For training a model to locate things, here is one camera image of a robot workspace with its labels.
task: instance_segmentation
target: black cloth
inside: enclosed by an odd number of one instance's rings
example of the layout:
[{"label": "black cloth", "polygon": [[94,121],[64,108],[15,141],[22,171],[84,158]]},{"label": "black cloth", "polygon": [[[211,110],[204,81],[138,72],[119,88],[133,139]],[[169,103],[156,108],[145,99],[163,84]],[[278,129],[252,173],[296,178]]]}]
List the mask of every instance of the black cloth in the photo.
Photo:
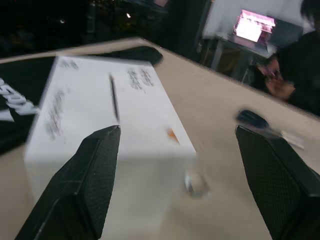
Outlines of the black cloth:
[{"label": "black cloth", "polygon": [[[148,46],[96,54],[95,56],[148,61],[153,65],[159,63],[163,58],[155,48]],[[35,114],[21,114],[17,111],[19,108],[15,108],[14,105],[8,106],[9,101],[6,98],[8,95],[18,94],[34,106],[38,106],[54,60],[55,57],[51,56],[0,64],[0,154],[26,140],[35,117]],[[6,111],[9,111],[7,115],[11,115],[11,120],[1,118],[3,113],[6,115]]]},{"label": "black cloth", "polygon": [[[316,31],[306,33],[275,56],[283,79],[295,86],[288,102],[320,116],[320,36]],[[252,86],[268,92],[264,78],[257,71]]]}]

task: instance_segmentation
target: white wall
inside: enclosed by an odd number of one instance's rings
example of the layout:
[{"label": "white wall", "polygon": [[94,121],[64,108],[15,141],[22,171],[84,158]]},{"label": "white wall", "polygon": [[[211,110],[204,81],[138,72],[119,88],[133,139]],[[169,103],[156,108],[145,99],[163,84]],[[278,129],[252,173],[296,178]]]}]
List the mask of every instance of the white wall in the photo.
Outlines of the white wall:
[{"label": "white wall", "polygon": [[262,15],[270,15],[293,24],[311,26],[300,15],[302,0],[215,0],[211,6],[203,37],[212,37],[216,32],[231,33],[242,9]]}]

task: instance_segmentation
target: white cardboard box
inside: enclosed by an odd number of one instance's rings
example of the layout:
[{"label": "white cardboard box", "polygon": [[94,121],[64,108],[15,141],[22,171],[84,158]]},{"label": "white cardboard box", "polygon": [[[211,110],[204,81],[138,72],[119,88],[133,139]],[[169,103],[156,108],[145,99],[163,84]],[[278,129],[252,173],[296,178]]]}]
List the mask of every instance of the white cardboard box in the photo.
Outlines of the white cardboard box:
[{"label": "white cardboard box", "polygon": [[115,182],[102,235],[109,240],[138,236],[146,226],[157,231],[173,192],[182,185],[185,170],[196,158],[149,63],[57,57],[24,159],[36,202],[85,137],[118,124],[121,137]]}]

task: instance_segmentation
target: small table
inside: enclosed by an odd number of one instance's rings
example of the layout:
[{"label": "small table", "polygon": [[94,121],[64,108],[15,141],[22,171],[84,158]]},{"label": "small table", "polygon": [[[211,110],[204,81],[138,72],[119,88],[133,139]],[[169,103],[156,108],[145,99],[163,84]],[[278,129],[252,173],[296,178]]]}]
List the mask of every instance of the small table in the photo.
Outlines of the small table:
[{"label": "small table", "polygon": [[276,52],[276,48],[271,45],[267,46],[267,50],[263,50],[258,47],[248,47],[240,43],[236,43],[231,41],[229,36],[225,33],[217,33],[213,39],[217,39],[218,43],[210,68],[217,71],[224,46],[232,49],[238,49],[240,50],[240,58],[231,74],[231,77],[240,82],[243,81],[248,65],[251,64],[254,59],[265,61]]}]

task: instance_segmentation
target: wooden table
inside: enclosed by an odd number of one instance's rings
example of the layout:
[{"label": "wooden table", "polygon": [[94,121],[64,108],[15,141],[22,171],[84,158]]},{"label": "wooden table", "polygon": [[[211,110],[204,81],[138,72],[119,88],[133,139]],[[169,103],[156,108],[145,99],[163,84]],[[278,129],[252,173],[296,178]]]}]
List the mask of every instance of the wooden table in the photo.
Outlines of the wooden table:
[{"label": "wooden table", "polygon": [[[14,57],[0,63],[55,54],[106,53],[140,45],[152,44],[132,38]],[[156,72],[198,152],[195,169],[204,176],[210,194],[197,199],[181,189],[173,196],[174,201],[160,226],[159,235],[155,234],[156,230],[150,223],[144,232],[130,232],[131,226],[128,226],[114,239],[270,240],[247,184],[235,136],[235,114],[239,109],[249,108],[265,117],[271,127],[296,133],[305,140],[305,150],[297,152],[310,167],[320,172],[318,119],[161,47],[155,47],[163,54],[163,61],[155,67]],[[14,239],[31,211],[23,150],[21,146],[0,156],[1,240]]]}]

